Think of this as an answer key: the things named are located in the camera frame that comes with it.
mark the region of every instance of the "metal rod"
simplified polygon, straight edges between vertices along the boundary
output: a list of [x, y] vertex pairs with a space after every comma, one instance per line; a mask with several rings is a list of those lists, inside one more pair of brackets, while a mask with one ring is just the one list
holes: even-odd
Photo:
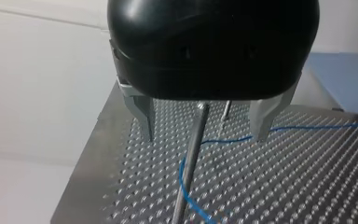
[[223, 112], [223, 116], [221, 118], [222, 121], [225, 121], [228, 119], [229, 110], [231, 109], [232, 101], [226, 102], [225, 112]]
[[[183, 173], [183, 183], [187, 192], [190, 191], [191, 182], [193, 181], [194, 170], [196, 169], [197, 158], [200, 153], [202, 136], [205, 130], [206, 120], [209, 113], [209, 105], [205, 103], [198, 104], [199, 113], [195, 117], [193, 133], [188, 144], [186, 155], [185, 170]], [[175, 210], [173, 212], [172, 224], [182, 224], [186, 210], [186, 200], [183, 192], [179, 187], [179, 193], [176, 199]]]

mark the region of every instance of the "black plastic cover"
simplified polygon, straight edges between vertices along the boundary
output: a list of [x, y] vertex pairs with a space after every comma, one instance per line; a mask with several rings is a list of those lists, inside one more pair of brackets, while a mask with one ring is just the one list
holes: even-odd
[[145, 95], [254, 100], [288, 90], [319, 25], [317, 0], [110, 0], [117, 74]]

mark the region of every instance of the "hole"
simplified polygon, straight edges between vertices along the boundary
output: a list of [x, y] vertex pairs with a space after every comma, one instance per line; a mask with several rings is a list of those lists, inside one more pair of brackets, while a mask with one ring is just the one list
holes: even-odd
[[181, 47], [180, 56], [183, 59], [190, 60], [190, 47], [189, 46]]

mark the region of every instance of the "metal table surface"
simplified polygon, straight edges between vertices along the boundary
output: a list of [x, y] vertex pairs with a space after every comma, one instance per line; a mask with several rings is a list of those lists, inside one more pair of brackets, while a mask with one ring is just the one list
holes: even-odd
[[[51, 223], [170, 223], [196, 104], [155, 101], [156, 138], [142, 140], [117, 85]], [[206, 139], [249, 134], [248, 105], [212, 103]], [[354, 114], [291, 105], [274, 126], [338, 125]], [[271, 133], [201, 147], [191, 197], [221, 223], [358, 223], [358, 128]], [[186, 209], [185, 223], [200, 223]]]

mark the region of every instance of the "blue cable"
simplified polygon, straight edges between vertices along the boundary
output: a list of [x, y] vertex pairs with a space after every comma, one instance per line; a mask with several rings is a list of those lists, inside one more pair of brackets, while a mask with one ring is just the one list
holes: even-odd
[[[344, 125], [327, 125], [327, 126], [286, 126], [286, 127], [277, 127], [269, 130], [270, 132], [277, 131], [287, 131], [287, 130], [326, 130], [326, 129], [341, 129], [341, 128], [357, 128], [358, 123], [355, 124], [344, 124]], [[205, 140], [201, 144], [207, 143], [238, 143], [246, 140], [250, 140], [252, 138], [251, 135], [245, 136], [239, 139], [228, 139], [228, 140]], [[197, 204], [194, 202], [189, 196], [185, 189], [185, 185], [183, 183], [183, 171], [185, 169], [186, 157], [184, 157], [179, 165], [179, 185], [183, 192], [185, 200], [190, 204], [190, 208], [196, 211], [208, 224], [216, 224], [216, 222], [211, 219]]]

